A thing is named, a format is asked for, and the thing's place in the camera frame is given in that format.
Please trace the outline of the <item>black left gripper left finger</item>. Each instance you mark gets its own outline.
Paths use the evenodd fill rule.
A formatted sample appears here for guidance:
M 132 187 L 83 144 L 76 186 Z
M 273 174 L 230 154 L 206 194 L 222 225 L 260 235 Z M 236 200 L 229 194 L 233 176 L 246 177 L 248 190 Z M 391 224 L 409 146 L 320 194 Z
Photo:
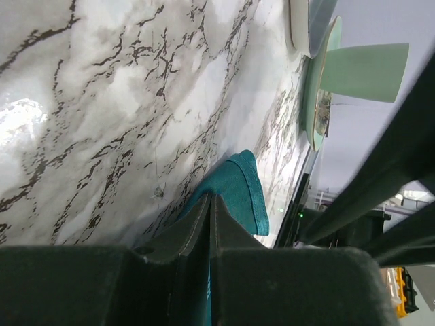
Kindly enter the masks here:
M 210 204 L 137 249 L 3 247 L 1 324 L 204 325 Z

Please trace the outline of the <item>teal cloth napkin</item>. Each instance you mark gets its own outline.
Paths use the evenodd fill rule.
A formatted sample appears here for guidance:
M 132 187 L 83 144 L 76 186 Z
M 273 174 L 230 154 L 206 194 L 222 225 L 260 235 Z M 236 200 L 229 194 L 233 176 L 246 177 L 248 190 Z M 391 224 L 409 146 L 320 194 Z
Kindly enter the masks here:
M 177 220 L 186 216 L 207 193 L 221 196 L 230 216 L 251 236 L 269 235 L 269 219 L 256 158 L 250 150 L 235 153 L 214 166 L 190 195 Z

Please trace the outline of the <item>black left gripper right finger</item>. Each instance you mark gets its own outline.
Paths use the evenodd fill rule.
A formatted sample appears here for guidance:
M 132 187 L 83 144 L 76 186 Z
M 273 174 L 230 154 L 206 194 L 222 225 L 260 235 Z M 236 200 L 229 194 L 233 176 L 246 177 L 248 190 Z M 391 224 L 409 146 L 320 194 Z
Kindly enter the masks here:
M 358 249 L 270 249 L 211 198 L 214 325 L 397 325 L 378 265 Z

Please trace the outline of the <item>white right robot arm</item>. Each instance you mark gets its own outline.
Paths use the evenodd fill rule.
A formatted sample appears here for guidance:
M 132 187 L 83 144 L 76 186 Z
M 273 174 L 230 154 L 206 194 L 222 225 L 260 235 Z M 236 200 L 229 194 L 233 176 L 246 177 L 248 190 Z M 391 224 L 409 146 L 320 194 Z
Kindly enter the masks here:
M 419 181 L 434 191 L 434 57 L 389 126 L 348 186 L 300 233 L 299 242 L 312 244 L 357 220 Z M 434 263 L 434 204 L 409 215 L 374 240 L 362 245 L 382 267 Z

